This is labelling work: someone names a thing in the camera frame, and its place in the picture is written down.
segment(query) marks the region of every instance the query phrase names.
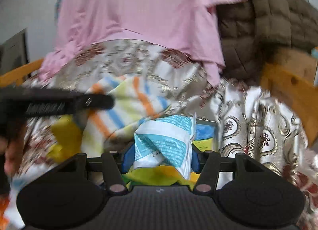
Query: plastic package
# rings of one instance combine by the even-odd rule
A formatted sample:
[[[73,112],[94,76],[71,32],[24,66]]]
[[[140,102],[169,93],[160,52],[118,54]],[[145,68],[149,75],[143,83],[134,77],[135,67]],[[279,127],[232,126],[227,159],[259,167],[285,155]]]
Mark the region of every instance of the plastic package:
[[[133,168],[165,164],[175,167],[184,179],[189,179],[195,132],[195,115],[192,118],[173,115],[144,122],[134,134]]]

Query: brown puffer jacket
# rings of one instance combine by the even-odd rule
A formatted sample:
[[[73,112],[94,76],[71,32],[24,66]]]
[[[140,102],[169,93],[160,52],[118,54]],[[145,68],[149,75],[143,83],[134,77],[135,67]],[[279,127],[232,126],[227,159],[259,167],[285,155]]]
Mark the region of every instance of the brown puffer jacket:
[[[318,11],[306,0],[248,0],[217,6],[227,78],[258,83],[267,50],[318,46]]]

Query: person's hand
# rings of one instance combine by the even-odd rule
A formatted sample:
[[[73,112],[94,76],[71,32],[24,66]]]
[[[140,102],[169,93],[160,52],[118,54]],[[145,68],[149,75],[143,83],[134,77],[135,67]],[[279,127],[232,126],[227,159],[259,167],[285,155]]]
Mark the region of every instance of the person's hand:
[[[5,155],[4,171],[9,176],[13,176],[20,168],[25,133],[26,126],[23,125],[18,134],[16,134],[16,137],[11,139],[10,142],[5,138],[0,137],[0,154]]]

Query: wooden bed frame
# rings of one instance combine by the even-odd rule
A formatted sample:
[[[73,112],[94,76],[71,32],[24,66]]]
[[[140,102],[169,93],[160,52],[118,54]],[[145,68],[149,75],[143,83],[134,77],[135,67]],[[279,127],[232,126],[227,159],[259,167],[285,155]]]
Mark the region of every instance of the wooden bed frame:
[[[0,76],[0,87],[13,83],[21,85],[25,76],[38,70],[42,62],[43,59],[39,59]],[[270,91],[274,86],[279,87],[288,93],[289,98],[292,99],[292,103],[288,105],[302,120],[311,146],[318,135],[318,88],[285,71],[280,65],[268,63],[264,66],[260,85]]]

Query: barcode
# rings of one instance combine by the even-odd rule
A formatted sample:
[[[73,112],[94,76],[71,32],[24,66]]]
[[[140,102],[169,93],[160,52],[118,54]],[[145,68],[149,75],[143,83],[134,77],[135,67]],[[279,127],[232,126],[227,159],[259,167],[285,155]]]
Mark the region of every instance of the barcode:
[[[135,145],[135,161],[138,159],[141,159],[141,158],[142,158],[141,153],[140,153],[138,147]]]

